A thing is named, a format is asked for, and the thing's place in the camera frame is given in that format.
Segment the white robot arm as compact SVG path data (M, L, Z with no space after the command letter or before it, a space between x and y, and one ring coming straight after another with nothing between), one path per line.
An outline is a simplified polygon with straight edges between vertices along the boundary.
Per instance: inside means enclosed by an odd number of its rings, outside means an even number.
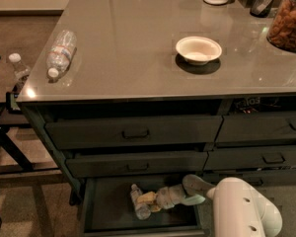
M197 205L210 198L215 237L276 237L282 229L279 209L250 184L235 177L214 186L189 174L178 185L146 194L133 184L130 195L140 220L177 204Z

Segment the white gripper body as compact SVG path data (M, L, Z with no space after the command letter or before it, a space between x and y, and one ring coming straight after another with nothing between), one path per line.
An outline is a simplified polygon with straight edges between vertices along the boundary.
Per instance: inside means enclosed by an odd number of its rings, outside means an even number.
M182 185L163 187L156 194L156 204L162 209L170 209L180 204L186 197Z

